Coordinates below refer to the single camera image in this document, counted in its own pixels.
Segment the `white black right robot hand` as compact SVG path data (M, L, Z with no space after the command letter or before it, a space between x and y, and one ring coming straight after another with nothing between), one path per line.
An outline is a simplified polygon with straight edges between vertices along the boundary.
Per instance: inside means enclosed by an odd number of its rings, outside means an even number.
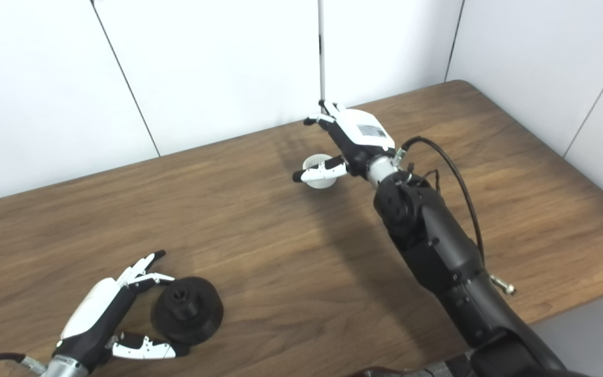
M340 155L297 170L294 182L327 181L345 174L359 176L378 187L399 170L396 146L376 117L364 110L347 109L338 103L320 100L323 114L304 119L305 126L318 124L340 150Z

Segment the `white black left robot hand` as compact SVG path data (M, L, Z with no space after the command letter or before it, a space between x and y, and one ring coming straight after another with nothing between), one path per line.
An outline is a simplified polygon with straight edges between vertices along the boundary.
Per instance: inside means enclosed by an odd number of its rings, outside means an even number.
M134 332L116 334L139 294L175 278L150 273L165 256L155 251L126 267L117 278L97 282L79 304L61 332L47 367L51 376L87 376L111 357L129 360L164 360L189 355L189 346L151 339Z

